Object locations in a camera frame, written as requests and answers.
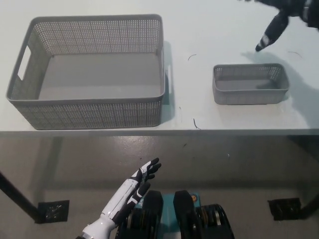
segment white robotic hand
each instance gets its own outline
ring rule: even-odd
[[[129,216],[150,188],[146,181],[155,177],[154,173],[161,167],[158,162],[158,158],[148,162],[125,180],[103,209],[100,218],[83,230],[82,238],[109,239],[111,231]]]

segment gray mesh basket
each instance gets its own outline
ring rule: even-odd
[[[7,98],[35,129],[150,127],[160,124],[164,89],[160,16],[39,17]]]
[[[213,93],[219,105],[277,104],[288,88],[288,77],[280,64],[214,67]]]

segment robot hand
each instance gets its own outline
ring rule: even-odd
[[[288,16],[299,16],[308,27],[319,28],[319,0],[255,0],[274,6]]]
[[[255,0],[284,11],[288,16],[302,16],[306,0]]]
[[[261,51],[274,44],[289,24],[290,16],[299,16],[309,27],[319,27],[319,0],[255,0],[274,6],[279,13],[267,27],[262,39],[256,46]]]
[[[111,231],[129,216],[149,189],[147,180],[155,177],[154,173],[161,167],[158,162],[158,158],[148,162],[125,180],[103,209],[100,218],[83,230],[81,238],[109,239]]]

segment white table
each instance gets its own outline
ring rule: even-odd
[[[319,33],[292,18],[269,48],[254,48],[277,10],[237,0],[1,0],[0,133],[3,135],[319,134]],[[37,16],[157,13],[163,18],[170,105],[154,128],[37,131],[5,98],[29,22]],[[277,62],[291,82],[277,105],[219,106],[217,64]]]

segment concrete floor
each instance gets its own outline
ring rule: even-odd
[[[2,138],[0,170],[32,202],[70,200],[66,223],[36,225],[0,192],[0,239],[76,238],[145,162],[162,168],[152,189],[219,203],[236,239],[319,238],[318,215],[274,222],[267,200],[319,191],[319,163],[286,137]]]

